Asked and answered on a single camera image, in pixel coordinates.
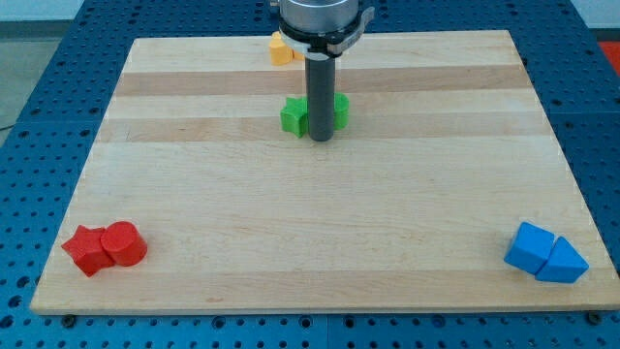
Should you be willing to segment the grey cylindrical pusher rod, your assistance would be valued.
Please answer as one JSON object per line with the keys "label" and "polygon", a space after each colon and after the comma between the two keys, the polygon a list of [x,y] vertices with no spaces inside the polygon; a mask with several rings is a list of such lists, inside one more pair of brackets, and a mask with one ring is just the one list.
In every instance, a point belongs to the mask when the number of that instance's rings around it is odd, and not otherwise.
{"label": "grey cylindrical pusher rod", "polygon": [[327,142],[334,133],[335,60],[305,59],[308,133]]}

